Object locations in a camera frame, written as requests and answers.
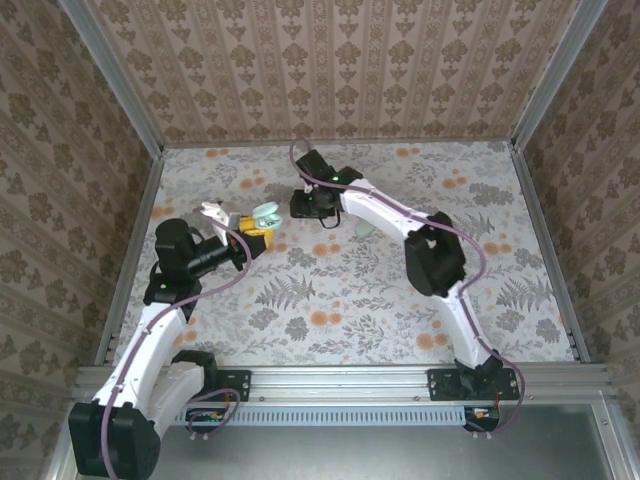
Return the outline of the black connector board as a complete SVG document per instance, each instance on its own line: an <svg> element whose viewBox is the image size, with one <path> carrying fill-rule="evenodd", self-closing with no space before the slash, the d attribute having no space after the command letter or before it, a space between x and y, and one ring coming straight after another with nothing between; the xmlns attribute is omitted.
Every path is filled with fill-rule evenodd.
<svg viewBox="0 0 640 480"><path fill-rule="evenodd" d="M187 429L196 435L208 435L217 429L226 417L225 408L190 408L186 410Z"/></svg>
<svg viewBox="0 0 640 480"><path fill-rule="evenodd" d="M472 433L491 433L499 424L500 413L497 407L465 407L464 429Z"/></svg>

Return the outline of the aluminium right corner post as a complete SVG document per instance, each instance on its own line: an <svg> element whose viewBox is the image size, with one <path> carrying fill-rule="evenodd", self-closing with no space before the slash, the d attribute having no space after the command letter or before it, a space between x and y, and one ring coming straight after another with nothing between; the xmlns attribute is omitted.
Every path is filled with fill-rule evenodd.
<svg viewBox="0 0 640 480"><path fill-rule="evenodd" d="M580 0L511 136L516 151L523 151L535 133L607 3Z"/></svg>

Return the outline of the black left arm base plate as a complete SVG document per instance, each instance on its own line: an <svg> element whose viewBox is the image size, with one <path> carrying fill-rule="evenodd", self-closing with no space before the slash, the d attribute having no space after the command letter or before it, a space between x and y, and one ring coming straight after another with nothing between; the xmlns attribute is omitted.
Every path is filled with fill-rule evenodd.
<svg viewBox="0 0 640 480"><path fill-rule="evenodd" d="M240 401L249 400L252 372L250 370L218 370L215 374L206 374L203 388L197 397L209 394L220 389L233 389L240 394Z"/></svg>

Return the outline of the aluminium back frame rail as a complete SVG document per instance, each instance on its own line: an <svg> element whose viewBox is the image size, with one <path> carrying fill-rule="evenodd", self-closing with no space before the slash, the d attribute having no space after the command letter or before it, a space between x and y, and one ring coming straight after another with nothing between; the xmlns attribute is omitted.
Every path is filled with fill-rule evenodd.
<svg viewBox="0 0 640 480"><path fill-rule="evenodd" d="M265 140L265 141L222 141L222 142L201 142L201 143L165 143L164 150L173 149L197 149L197 148L235 148L235 147L271 147L289 146L296 140ZM364 138L343 138L343 139L312 139L308 140L312 146L324 145L351 145L351 144L425 144L425 143L474 143L474 142L503 142L509 145L513 140L509 137L487 137L487 138L384 138L384 139L364 139Z"/></svg>

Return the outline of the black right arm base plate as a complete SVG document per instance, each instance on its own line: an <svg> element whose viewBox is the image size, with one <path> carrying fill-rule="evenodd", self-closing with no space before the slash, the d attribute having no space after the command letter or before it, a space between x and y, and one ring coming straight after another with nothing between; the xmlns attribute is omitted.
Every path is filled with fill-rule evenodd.
<svg viewBox="0 0 640 480"><path fill-rule="evenodd" d="M509 368L495 374L462 374L456 368L427 371L429 396L432 401L517 400L520 397L515 372Z"/></svg>

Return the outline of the floral patterned table cover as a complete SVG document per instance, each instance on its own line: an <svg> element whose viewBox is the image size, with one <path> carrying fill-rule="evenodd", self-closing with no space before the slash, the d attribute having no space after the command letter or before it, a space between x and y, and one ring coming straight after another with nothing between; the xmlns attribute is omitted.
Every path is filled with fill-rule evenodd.
<svg viewBox="0 0 640 480"><path fill-rule="evenodd" d="M504 357L573 359L509 144L324 145L320 153L410 208L446 213L482 247L487 272L469 295L487 342ZM287 215L302 184L285 146L166 151L112 359L123 354L139 320L161 222L181 218L212 236L196 213L202 202L247 213L273 201ZM246 278L231 265L204 278L206 297L175 346L211 352L227 366L451 362L443 310L409 283L402 246L381 231L358 238L358 223L351 215L286 218Z"/></svg>

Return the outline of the aluminium right side rail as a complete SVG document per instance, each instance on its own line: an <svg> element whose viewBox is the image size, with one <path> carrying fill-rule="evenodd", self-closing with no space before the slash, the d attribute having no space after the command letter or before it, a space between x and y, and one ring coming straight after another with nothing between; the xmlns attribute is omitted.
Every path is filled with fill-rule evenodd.
<svg viewBox="0 0 640 480"><path fill-rule="evenodd" d="M510 146L510 154L574 357L581 363L590 363L591 357L571 301L525 156L522 151L513 145Z"/></svg>

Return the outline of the aluminium front mounting rail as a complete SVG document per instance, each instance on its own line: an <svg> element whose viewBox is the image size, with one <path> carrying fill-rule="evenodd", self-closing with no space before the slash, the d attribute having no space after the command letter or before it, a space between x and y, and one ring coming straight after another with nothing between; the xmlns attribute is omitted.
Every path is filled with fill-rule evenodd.
<svg viewBox="0 0 640 480"><path fill-rule="evenodd" d="M613 400L615 389L602 365L582 363L525 363L515 373L520 397L517 400L432 401L427 371L451 369L447 365L395 366L246 366L222 369L252 372L251 406L392 406L465 405L513 406L516 404L589 404ZM81 369L72 394L78 401L110 397L117 404L132 403L145 409L157 395L183 399L194 392L201 367L179 363L157 373L130 371L125 379L107 367Z"/></svg>

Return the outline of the aluminium corner post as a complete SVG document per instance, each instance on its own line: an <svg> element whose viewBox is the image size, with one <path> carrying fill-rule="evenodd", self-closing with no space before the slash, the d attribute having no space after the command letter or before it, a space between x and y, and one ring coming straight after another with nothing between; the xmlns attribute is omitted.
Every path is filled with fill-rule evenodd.
<svg viewBox="0 0 640 480"><path fill-rule="evenodd" d="M60 3L151 159L158 160L162 155L164 142L146 112L142 98L128 79L123 63L91 11L88 0L60 0Z"/></svg>
<svg viewBox="0 0 640 480"><path fill-rule="evenodd" d="M535 133L607 3L580 0L511 136L516 151L523 151Z"/></svg>

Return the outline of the grey metal sheet panel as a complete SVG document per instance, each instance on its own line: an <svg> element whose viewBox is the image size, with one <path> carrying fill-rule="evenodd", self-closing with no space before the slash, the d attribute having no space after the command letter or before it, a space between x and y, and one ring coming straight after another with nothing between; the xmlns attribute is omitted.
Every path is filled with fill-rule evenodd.
<svg viewBox="0 0 640 480"><path fill-rule="evenodd" d="M452 426L172 428L149 480L640 480L617 412L529 406L486 437Z"/></svg>

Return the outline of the black left connector board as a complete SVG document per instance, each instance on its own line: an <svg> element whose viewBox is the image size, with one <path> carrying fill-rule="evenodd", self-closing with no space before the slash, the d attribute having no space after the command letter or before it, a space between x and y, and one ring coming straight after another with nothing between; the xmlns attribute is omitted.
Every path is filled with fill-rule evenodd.
<svg viewBox="0 0 640 480"><path fill-rule="evenodd" d="M196 435L208 435L217 429L226 417L225 408L190 408L186 410L187 429Z"/></svg>

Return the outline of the aluminium left side rail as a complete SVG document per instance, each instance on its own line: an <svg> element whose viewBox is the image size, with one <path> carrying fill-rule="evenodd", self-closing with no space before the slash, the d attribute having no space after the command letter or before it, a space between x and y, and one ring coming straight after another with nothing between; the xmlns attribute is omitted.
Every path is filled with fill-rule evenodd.
<svg viewBox="0 0 640 480"><path fill-rule="evenodd" d="M155 158L151 164L149 176L141 198L138 213L131 231L131 237L120 270L118 282L114 291L111 306L104 324L101 340L95 355L94 364L104 365L112 351L112 340L117 336L122 321L125 318L131 289L135 280L140 255L144 246L147 226L149 224L155 198L159 190L161 175L164 168L163 153Z"/></svg>

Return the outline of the aluminium left corner post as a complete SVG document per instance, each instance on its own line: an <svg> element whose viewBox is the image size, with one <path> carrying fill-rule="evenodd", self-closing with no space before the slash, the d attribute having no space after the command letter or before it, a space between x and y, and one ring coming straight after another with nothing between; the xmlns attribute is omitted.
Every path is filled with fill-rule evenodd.
<svg viewBox="0 0 640 480"><path fill-rule="evenodd" d="M146 112L142 98L128 79L123 63L91 11L88 0L60 0L60 3L151 159L158 160L162 155L164 142Z"/></svg>

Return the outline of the black right connector board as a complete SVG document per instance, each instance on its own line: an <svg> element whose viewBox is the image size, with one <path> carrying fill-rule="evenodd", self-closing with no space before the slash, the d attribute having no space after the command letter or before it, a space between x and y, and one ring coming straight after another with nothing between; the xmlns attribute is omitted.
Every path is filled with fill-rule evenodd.
<svg viewBox="0 0 640 480"><path fill-rule="evenodd" d="M464 429L472 433L491 433L499 424L500 413L497 407L465 407Z"/></svg>

